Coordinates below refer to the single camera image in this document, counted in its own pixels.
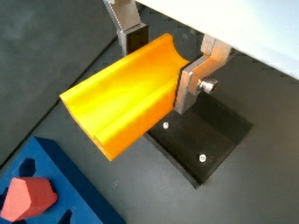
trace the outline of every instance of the yellow curved object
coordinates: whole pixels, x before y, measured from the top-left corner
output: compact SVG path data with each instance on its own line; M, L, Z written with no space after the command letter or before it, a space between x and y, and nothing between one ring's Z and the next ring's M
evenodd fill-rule
M187 63L165 34L61 95L110 161L174 109Z

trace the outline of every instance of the black plate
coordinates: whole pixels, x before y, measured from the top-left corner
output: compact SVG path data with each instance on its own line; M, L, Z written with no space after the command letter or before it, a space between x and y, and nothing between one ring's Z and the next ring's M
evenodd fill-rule
M183 115L173 111L147 138L198 188L247 135L253 124L202 93Z

